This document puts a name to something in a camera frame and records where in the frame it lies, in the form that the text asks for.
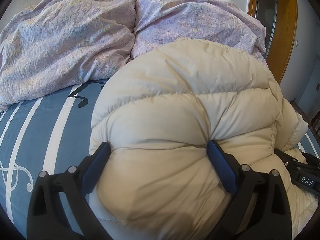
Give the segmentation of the beige quilted down jacket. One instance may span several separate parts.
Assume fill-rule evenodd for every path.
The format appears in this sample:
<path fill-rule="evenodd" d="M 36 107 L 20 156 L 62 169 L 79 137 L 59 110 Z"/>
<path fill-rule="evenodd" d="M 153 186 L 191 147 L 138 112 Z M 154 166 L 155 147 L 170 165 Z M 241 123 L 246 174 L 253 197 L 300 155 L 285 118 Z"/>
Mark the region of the beige quilted down jacket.
<path fill-rule="evenodd" d="M 140 55 L 107 81 L 91 128 L 89 151 L 108 142 L 111 156 L 89 202 L 114 239 L 210 233 L 231 200 L 207 158 L 211 140 L 255 171 L 279 171 L 293 237 L 317 209 L 274 153 L 305 161 L 296 145 L 308 124 L 245 51 L 181 38 Z"/>

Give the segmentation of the blue white striped bed sheet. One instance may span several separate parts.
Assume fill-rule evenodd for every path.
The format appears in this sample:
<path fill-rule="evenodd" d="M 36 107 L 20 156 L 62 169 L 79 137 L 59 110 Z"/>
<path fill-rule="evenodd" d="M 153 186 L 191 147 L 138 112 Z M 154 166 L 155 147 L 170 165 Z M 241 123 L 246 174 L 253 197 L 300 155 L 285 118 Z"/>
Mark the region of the blue white striped bed sheet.
<path fill-rule="evenodd" d="M 293 185 L 275 148 L 303 160 L 298 145 L 307 123 L 281 96 L 273 81 L 223 89 L 178 79 L 165 85 L 148 81 L 146 91 L 117 80 L 89 81 L 39 99 L 16 103 L 1 116 L 1 205 L 17 230 L 27 233 L 27 211 L 36 176 L 78 165 L 96 142 L 112 147 L 110 169 L 132 179 L 165 179 L 181 198 L 147 197 L 146 216 L 116 218 L 96 196 L 88 198 L 104 226 L 121 239 L 178 239 L 170 213 L 181 217 L 199 207 L 208 212 L 222 203 L 223 190 L 204 145 L 216 139 L 240 163 L 264 171 L 276 167 L 291 205 L 293 234 L 311 219 L 319 200 Z M 156 211 L 157 204 L 164 204 Z"/>

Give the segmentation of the lilac floral duvet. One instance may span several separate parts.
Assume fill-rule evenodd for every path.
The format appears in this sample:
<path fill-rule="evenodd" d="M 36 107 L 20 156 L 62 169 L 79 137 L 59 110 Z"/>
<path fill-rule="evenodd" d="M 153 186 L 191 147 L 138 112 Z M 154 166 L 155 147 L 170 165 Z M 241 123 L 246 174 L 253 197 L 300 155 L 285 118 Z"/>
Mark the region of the lilac floral duvet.
<path fill-rule="evenodd" d="M 1 32 L 1 111 L 108 79 L 181 37 L 266 52 L 265 27 L 231 0 L 42 0 Z"/>

